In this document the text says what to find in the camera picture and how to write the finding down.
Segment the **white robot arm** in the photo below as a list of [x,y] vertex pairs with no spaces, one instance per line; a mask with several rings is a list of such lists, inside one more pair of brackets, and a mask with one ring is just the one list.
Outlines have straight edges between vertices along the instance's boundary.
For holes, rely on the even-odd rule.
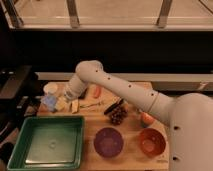
[[67,102],[100,85],[169,127],[169,171],[213,171],[213,99],[189,93],[172,98],[104,71],[97,60],[77,64],[64,87]]

